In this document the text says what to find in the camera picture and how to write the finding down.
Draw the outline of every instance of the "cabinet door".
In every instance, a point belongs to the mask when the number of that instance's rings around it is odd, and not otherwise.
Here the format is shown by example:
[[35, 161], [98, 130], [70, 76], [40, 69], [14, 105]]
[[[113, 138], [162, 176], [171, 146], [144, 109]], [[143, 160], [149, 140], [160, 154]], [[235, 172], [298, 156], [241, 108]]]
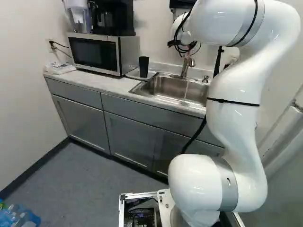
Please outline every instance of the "cabinet door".
[[157, 128], [105, 112], [112, 155], [152, 170]]
[[103, 111], [58, 96], [52, 97], [70, 137], [110, 154]]
[[[171, 160], [180, 154], [183, 146], [189, 141], [190, 138], [165, 130], [161, 131], [161, 139], [157, 143], [157, 148], [155, 151], [153, 171], [160, 175], [167, 176], [168, 167]], [[224, 149], [195, 140], [187, 148], [186, 153], [216, 157], [223, 155]]]

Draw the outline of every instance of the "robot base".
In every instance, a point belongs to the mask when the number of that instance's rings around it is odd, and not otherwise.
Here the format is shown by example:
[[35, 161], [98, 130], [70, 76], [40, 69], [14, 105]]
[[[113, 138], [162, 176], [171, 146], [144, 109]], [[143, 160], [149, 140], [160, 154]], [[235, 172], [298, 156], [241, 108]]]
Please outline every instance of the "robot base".
[[159, 190], [157, 197], [163, 227], [211, 227], [219, 221], [218, 211], [200, 211], [195, 222], [188, 220], [175, 205], [170, 189]]

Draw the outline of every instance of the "baseboard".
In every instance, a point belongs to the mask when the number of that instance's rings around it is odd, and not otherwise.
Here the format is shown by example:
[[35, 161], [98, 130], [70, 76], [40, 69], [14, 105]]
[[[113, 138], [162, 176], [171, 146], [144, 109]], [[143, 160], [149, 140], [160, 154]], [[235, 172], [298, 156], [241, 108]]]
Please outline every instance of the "baseboard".
[[23, 172], [19, 177], [17, 177], [12, 183], [6, 186], [0, 192], [0, 199], [6, 199], [9, 197], [20, 185], [22, 185], [33, 173], [40, 169], [45, 163], [52, 159], [56, 154], [58, 154], [63, 148], [65, 148], [70, 142], [70, 138], [65, 138], [61, 143], [55, 146], [52, 150], [47, 152], [42, 158], [36, 161], [30, 168]]

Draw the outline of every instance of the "faucet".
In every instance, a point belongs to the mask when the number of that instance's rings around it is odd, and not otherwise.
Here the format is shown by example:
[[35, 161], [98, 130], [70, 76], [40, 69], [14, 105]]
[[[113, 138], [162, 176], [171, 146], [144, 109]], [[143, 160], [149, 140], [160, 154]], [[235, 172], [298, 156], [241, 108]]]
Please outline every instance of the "faucet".
[[182, 67], [182, 72], [181, 72], [180, 78], [181, 79], [186, 78], [188, 68], [189, 67], [192, 68], [192, 67], [195, 67], [195, 66], [196, 66], [196, 63], [195, 63], [194, 59], [192, 59], [190, 57], [184, 58], [183, 67]]

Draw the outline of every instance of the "power cord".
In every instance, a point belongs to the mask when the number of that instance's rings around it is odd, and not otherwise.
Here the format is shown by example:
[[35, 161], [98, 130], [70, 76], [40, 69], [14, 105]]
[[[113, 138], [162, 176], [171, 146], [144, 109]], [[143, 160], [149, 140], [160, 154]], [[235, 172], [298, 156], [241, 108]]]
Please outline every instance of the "power cord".
[[60, 50], [58, 47], [52, 47], [52, 50], [58, 50], [58, 51], [60, 51], [60, 52], [62, 52], [62, 53], [64, 53], [66, 56], [68, 56], [68, 57], [70, 57], [70, 58], [72, 58], [69, 54], [67, 54], [66, 52], [64, 52], [63, 50]]
[[62, 45], [62, 44], [60, 44], [60, 43], [57, 43], [57, 42], [55, 42], [55, 41], [49, 41], [49, 44], [50, 44], [51, 47], [54, 47], [53, 44], [58, 44], [59, 46], [62, 46], [62, 47], [65, 47], [65, 48], [69, 48], [68, 46], [64, 46], [64, 45]]
[[62, 53], [64, 53], [66, 56], [68, 56], [68, 57], [70, 57], [70, 58], [72, 58], [69, 54], [67, 54], [66, 52], [64, 52], [63, 50], [60, 50], [58, 47], [56, 47], [54, 44], [58, 44], [59, 46], [62, 46], [62, 47], [65, 47], [65, 48], [69, 48], [68, 46], [64, 46], [64, 45], [62, 45], [62, 44], [60, 44], [60, 43], [57, 43], [57, 42], [55, 42], [55, 41], [49, 41], [49, 44], [50, 44], [50, 46], [51, 46], [51, 49], [53, 50], [53, 51], [56, 51], [56, 50], [58, 50], [58, 51], [60, 51], [60, 52], [62, 52]]
[[[216, 64], [215, 64], [215, 67], [214, 67], [214, 77], [213, 78], [215, 78], [215, 76], [217, 76], [219, 74], [221, 53], [223, 53], [223, 52], [224, 52], [224, 50], [222, 49], [222, 46], [219, 46], [217, 60], [216, 60]], [[195, 134], [192, 136], [192, 138], [190, 138], [189, 141], [182, 148], [181, 153], [180, 153], [181, 155], [185, 154], [189, 145], [192, 144], [192, 142], [200, 135], [200, 133], [202, 132], [202, 130], [206, 126], [206, 123], [207, 123], [207, 120], [206, 120], [206, 115], [205, 115], [203, 120], [202, 120], [202, 123], [201, 123], [200, 127], [198, 128], [198, 130], [195, 132]]]
[[172, 47], [172, 46], [175, 47], [175, 49], [177, 50], [180, 57], [183, 57], [182, 53], [186, 54], [186, 53], [190, 52], [198, 43], [197, 41], [193, 41], [189, 45], [184, 45], [184, 44], [182, 44], [182, 42], [180, 40], [178, 40], [178, 33], [179, 33], [180, 29], [182, 29], [182, 31], [184, 31], [183, 30], [183, 25], [186, 22], [186, 20], [189, 18], [190, 13], [191, 13], [191, 10], [185, 16], [185, 18], [183, 18], [184, 17], [184, 15], [183, 15], [182, 21], [181, 21], [181, 23], [179, 24], [178, 28], [175, 31], [174, 39], [167, 43], [168, 47]]

